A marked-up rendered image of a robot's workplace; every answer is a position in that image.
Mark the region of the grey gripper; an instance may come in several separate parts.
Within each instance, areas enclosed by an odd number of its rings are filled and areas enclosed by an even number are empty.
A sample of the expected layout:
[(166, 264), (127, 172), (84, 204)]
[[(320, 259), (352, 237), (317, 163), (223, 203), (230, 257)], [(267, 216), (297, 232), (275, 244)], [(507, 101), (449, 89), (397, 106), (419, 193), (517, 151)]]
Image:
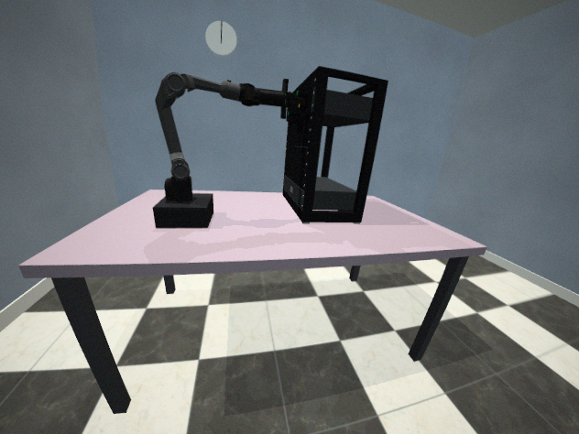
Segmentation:
[[(305, 100), (301, 99), (300, 97), (296, 96), (292, 92), (288, 92), (288, 83), (289, 79), (283, 79), (282, 88), (284, 86), (284, 91), (275, 91), (272, 90), (272, 106), (280, 106), (281, 107), (281, 119), (286, 119), (286, 111), (287, 107), (296, 104), (305, 104)], [(285, 93), (286, 93), (286, 102), (285, 102)], [(295, 103), (295, 104), (294, 104)]]

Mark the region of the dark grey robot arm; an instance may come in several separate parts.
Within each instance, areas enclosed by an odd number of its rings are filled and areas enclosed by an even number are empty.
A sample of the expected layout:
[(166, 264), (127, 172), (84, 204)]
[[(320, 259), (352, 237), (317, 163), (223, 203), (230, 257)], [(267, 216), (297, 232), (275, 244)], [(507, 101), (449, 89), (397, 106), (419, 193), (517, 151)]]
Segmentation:
[[(197, 197), (192, 197), (191, 177), (189, 176), (190, 169), (182, 154), (180, 140), (171, 111), (171, 106), (176, 99), (185, 93), (183, 92), (185, 89), (187, 89), (188, 92), (195, 89), (218, 92), (223, 98), (241, 102), (246, 106), (260, 104), (271, 105), (272, 90), (255, 88), (254, 85), (249, 83), (236, 84), (229, 80), (218, 83), (185, 73), (180, 75), (177, 72), (169, 73), (161, 81), (155, 103), (169, 150), (172, 164), (171, 174), (173, 177), (165, 180), (165, 202), (190, 204), (197, 199)], [(177, 96), (177, 94), (179, 95)], [(175, 98), (175, 96), (177, 97)]]

